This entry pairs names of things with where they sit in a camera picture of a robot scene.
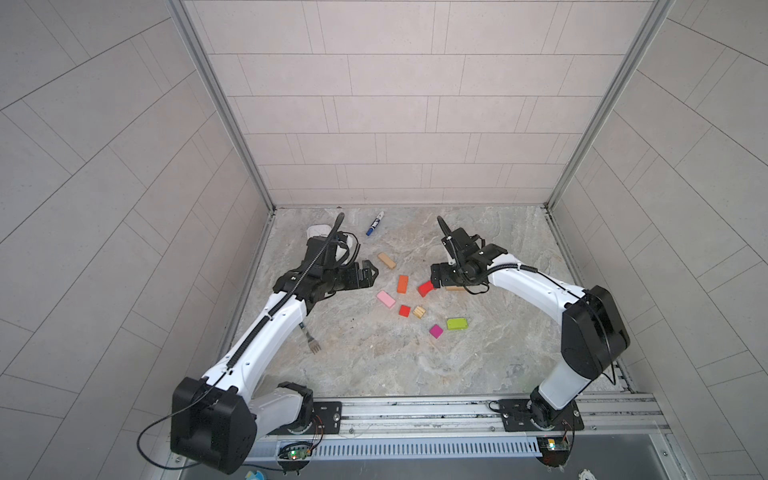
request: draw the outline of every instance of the mounting plate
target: mounting plate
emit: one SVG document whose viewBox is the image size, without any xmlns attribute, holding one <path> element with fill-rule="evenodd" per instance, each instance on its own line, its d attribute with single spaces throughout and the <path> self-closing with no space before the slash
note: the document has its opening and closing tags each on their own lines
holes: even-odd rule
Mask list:
<svg viewBox="0 0 768 480">
<path fill-rule="evenodd" d="M 320 417 L 320 421 L 323 423 L 325 429 L 325 435 L 335 435 L 339 433 L 341 426 L 341 402 L 314 402 L 312 406 L 312 418 L 315 415 Z M 307 429 L 306 434 L 312 435 L 313 429 Z M 269 435 L 296 435 L 295 432 L 291 432 L 286 427 L 280 427 L 274 429 Z"/>
<path fill-rule="evenodd" d="M 533 416 L 528 410 L 528 399 L 501 399 L 498 401 L 498 409 L 502 414 L 502 423 L 505 432 L 547 432 L 533 423 Z M 565 420 L 576 430 L 584 430 L 584 422 L 578 411 L 576 402 L 572 401 L 555 418 L 555 430 L 561 430 L 559 425 Z"/>
</svg>

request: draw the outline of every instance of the pink block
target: pink block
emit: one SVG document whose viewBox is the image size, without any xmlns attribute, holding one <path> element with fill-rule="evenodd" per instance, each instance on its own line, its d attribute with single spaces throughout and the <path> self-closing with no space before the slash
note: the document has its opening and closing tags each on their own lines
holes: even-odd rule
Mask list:
<svg viewBox="0 0 768 480">
<path fill-rule="evenodd" d="M 379 292 L 379 295 L 376 295 L 376 298 L 381 300 L 384 305 L 386 305 L 387 308 L 392 308 L 395 306 L 395 299 L 393 299 L 387 292 L 382 290 Z"/>
<path fill-rule="evenodd" d="M 429 332 L 434 336 L 435 338 L 438 338 L 442 335 L 442 328 L 440 326 L 435 325 L 431 329 L 429 329 Z"/>
</svg>

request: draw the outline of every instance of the red block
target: red block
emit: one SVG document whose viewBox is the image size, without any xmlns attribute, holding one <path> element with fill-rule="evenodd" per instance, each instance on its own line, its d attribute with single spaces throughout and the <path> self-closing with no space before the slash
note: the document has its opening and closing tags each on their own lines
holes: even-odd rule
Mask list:
<svg viewBox="0 0 768 480">
<path fill-rule="evenodd" d="M 419 295 L 421 296 L 427 296 L 427 293 L 433 291 L 435 287 L 432 286 L 432 282 L 427 282 L 422 285 L 419 285 L 419 288 L 417 290 L 419 291 Z"/>
</svg>

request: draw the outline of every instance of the tiled wall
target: tiled wall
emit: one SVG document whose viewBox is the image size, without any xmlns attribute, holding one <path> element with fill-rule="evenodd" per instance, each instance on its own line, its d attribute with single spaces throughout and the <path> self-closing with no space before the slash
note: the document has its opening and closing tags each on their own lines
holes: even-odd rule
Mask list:
<svg viewBox="0 0 768 480">
<path fill-rule="evenodd" d="M 539 204 L 650 2 L 185 5 L 277 204 Z"/>
<path fill-rule="evenodd" d="M 7 0 L 0 45 L 0 476 L 138 478 L 267 211 L 162 0 Z"/>
<path fill-rule="evenodd" d="M 768 3 L 678 0 L 554 209 L 699 480 L 768 478 Z"/>
</svg>

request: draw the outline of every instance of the magenta block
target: magenta block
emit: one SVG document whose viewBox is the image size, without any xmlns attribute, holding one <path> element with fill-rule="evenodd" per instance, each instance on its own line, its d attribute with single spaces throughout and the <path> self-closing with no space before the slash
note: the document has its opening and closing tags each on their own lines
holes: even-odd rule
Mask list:
<svg viewBox="0 0 768 480">
<path fill-rule="evenodd" d="M 434 336 L 435 338 L 438 338 L 442 335 L 442 328 L 440 328 L 439 325 L 433 326 L 431 329 L 429 329 L 429 332 Z"/>
</svg>

